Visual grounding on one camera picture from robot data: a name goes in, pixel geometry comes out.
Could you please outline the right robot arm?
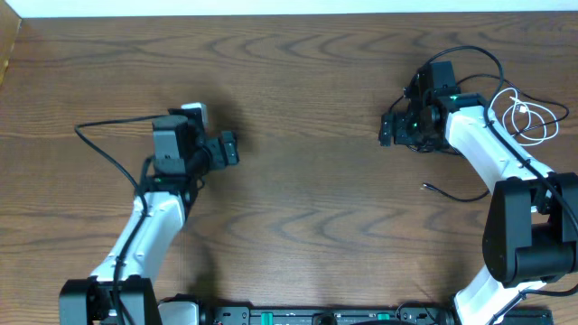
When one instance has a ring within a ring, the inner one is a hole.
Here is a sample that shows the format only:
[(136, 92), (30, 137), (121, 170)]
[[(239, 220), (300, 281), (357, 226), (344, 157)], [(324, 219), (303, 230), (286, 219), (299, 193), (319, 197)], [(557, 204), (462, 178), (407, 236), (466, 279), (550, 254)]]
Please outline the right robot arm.
[(528, 295), (577, 270), (577, 176), (537, 161), (497, 120), (489, 101), (464, 93), (449, 61), (421, 67), (405, 112), (381, 117), (378, 140), (417, 152), (453, 149), (491, 196), (484, 265), (452, 302), (457, 324), (499, 324)]

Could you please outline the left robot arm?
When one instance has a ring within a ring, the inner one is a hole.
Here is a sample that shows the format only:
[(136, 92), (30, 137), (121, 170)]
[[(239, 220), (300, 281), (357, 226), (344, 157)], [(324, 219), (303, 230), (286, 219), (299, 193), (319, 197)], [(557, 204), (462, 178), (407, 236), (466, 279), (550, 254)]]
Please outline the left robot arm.
[(209, 172), (239, 162), (237, 138), (207, 132), (203, 107), (151, 116), (154, 154), (144, 160), (131, 216), (103, 262), (86, 279), (68, 280), (59, 295), (62, 324), (207, 324), (200, 303), (154, 294), (165, 255), (185, 225)]

